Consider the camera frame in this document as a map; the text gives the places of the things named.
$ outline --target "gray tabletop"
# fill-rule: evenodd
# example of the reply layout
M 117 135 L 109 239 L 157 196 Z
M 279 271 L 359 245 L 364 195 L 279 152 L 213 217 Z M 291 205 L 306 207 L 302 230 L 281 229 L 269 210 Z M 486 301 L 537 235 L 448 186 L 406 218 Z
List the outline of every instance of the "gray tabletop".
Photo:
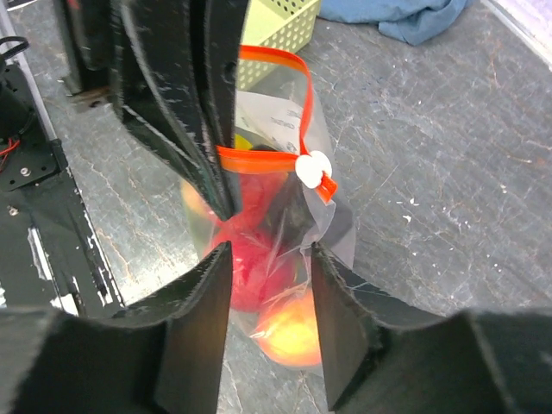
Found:
M 52 5 L 12 13 L 128 302 L 196 262 L 178 177 L 110 107 L 77 114 L 57 79 Z M 355 270 L 429 311 L 552 303 L 552 73 L 484 6 L 421 47 L 318 21 L 300 53 L 356 213 Z M 220 412 L 326 412 L 323 382 L 229 327 Z

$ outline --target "white button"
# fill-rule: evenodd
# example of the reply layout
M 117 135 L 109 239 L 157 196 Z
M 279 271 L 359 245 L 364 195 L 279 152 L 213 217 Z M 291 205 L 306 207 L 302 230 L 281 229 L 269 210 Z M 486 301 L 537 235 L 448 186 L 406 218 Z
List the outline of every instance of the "white button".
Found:
M 326 154 L 321 151 L 315 150 L 310 152 L 310 156 L 318 161 L 318 164 L 322 168 L 322 171 L 324 171 L 326 175 L 331 178 L 331 173 L 333 172 L 333 170 L 331 168 L 331 162 L 329 162 L 329 158 L 326 156 Z
M 295 173 L 307 188 L 317 188 L 322 184 L 323 170 L 320 162 L 310 155 L 299 155 L 295 161 Z

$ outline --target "orange zipper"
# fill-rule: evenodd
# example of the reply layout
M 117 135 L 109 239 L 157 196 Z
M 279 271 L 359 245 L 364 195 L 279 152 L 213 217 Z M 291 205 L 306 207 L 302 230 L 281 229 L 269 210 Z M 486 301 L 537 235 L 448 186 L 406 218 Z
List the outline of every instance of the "orange zipper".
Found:
M 304 98 L 301 123 L 299 124 L 299 152 L 301 155 L 309 155 L 309 150 L 304 143 L 304 137 L 311 124 L 314 94 L 311 73 L 306 63 L 297 55 L 285 50 L 257 46 L 241 46 L 240 59 L 287 66 L 303 73 L 306 77 L 307 92 Z M 233 173 L 264 174 L 293 172 L 295 171 L 295 161 L 298 158 L 296 154 L 280 151 L 254 151 L 220 146 L 217 146 L 216 149 L 223 168 Z M 324 173 L 322 183 L 317 187 L 318 195 L 325 203 L 328 203 L 336 191 L 337 183 Z

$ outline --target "plastic bag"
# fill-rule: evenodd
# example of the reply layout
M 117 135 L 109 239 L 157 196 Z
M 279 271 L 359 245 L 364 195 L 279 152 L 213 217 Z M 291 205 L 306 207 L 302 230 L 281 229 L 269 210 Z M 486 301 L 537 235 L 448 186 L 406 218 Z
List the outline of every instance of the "plastic bag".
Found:
M 241 72 L 253 67 L 269 73 L 252 91 L 237 92 L 235 147 L 218 148 L 230 182 L 240 189 L 241 212 L 222 222 L 183 182 L 186 214 L 199 256 L 232 242 L 232 320 L 273 361 L 317 370 L 311 245 L 325 243 L 352 266 L 353 214 L 338 191 L 306 64 L 265 47 L 242 47 L 241 59 Z

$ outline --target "blue towel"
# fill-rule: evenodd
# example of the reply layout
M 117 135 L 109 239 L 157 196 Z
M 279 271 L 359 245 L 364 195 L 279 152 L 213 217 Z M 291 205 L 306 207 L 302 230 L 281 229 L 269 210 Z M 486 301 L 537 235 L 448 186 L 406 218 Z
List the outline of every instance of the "blue towel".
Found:
M 320 17 L 372 23 L 386 36 L 412 46 L 444 32 L 474 0 L 323 0 Z

